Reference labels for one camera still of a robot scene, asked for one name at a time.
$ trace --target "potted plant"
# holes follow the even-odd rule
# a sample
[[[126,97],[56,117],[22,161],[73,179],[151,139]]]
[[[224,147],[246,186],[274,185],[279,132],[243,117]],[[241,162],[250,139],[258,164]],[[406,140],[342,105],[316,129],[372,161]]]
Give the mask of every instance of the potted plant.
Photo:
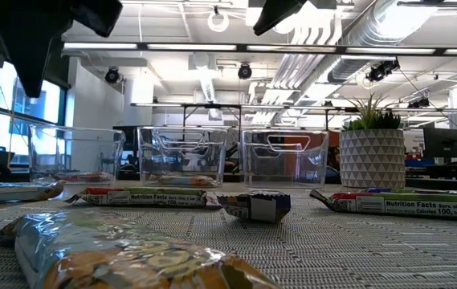
[[[340,134],[341,182],[352,188],[395,189],[405,187],[405,149],[401,118],[382,112],[373,104],[348,100],[360,118],[349,122]]]

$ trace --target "table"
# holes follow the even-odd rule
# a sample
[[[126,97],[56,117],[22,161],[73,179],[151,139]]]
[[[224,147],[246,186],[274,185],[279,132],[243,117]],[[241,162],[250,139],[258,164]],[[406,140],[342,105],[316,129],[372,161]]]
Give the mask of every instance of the table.
[[[133,185],[122,182],[118,185]],[[69,186],[61,198],[82,188]],[[327,185],[325,193],[340,186]],[[243,191],[226,184],[217,193]],[[239,254],[284,288],[457,288],[457,221],[338,214],[288,191],[280,224],[240,221],[224,210],[104,208],[177,238]],[[0,209],[0,228],[16,217],[90,208],[61,199]],[[0,247],[0,288],[27,288],[14,252]]]

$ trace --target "ceiling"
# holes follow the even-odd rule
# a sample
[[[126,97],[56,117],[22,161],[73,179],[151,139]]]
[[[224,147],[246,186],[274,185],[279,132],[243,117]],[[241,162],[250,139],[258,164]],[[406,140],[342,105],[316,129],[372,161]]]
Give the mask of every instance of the ceiling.
[[[230,14],[229,26],[224,32],[214,32],[208,25],[212,12],[211,5],[203,7],[188,5],[190,2],[176,2],[157,6],[158,1],[146,4],[125,4],[122,15],[108,39],[101,39],[88,28],[75,23],[63,36],[68,42],[179,42],[179,43],[290,43],[293,33],[282,35],[268,31],[255,36],[251,26],[245,25],[246,1],[232,1],[219,4],[219,10]],[[342,13],[343,30],[350,31],[350,23],[372,2],[353,0],[354,8]],[[417,31],[399,44],[405,46],[457,46],[457,9],[440,10],[430,17]],[[89,52],[82,59],[99,59],[88,69],[103,77],[108,70],[101,60],[122,58],[146,59],[160,79],[155,90],[159,101],[169,101],[173,96],[190,96],[201,85],[194,74],[189,72],[188,52]],[[284,55],[259,53],[215,53],[216,66],[221,69],[213,81],[216,90],[247,92],[253,81],[271,79],[280,67]],[[429,88],[430,101],[435,106],[447,104],[447,89],[457,84],[457,58],[451,57],[398,57],[401,69],[412,81],[396,71],[384,81],[369,87],[364,80],[365,71],[355,75],[336,93],[346,98],[369,97],[370,92],[388,97],[389,103],[408,100],[418,89]],[[252,79],[239,80],[237,72],[240,63],[248,62],[253,70]],[[138,73],[138,67],[120,67],[125,77]],[[343,100],[338,97],[335,102]]]

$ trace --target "plastic bin handle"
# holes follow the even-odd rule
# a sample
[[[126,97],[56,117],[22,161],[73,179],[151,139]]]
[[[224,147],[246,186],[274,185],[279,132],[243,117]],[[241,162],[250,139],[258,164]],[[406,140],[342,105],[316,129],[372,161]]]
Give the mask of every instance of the plastic bin handle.
[[[182,141],[182,140],[163,140],[160,134],[157,134],[160,146],[168,150],[177,150],[177,151],[193,151],[198,148],[200,144],[203,143],[204,136],[200,132],[180,132],[185,139],[186,136],[200,136],[198,141]],[[169,144],[178,144],[177,146],[169,146]]]
[[[301,143],[295,143],[295,144],[272,144],[271,138],[272,137],[295,137],[295,138],[304,138],[308,139],[307,144],[302,147]],[[269,147],[273,152],[276,153],[302,153],[307,149],[308,145],[310,144],[310,136],[301,136],[301,135],[269,135],[267,136],[267,143],[269,144]],[[286,146],[292,146],[292,145],[298,145],[300,146],[299,149],[281,149],[280,147],[286,147]]]

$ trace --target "security camera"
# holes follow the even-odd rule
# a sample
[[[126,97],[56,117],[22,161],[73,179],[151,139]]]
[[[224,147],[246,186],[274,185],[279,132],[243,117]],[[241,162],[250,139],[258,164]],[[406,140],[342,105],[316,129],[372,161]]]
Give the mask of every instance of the security camera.
[[[249,63],[241,64],[238,75],[239,75],[240,79],[249,79],[251,77],[250,64]]]
[[[110,84],[117,84],[119,83],[123,78],[119,74],[119,68],[118,67],[110,67],[108,69],[107,74],[105,75],[105,81]]]

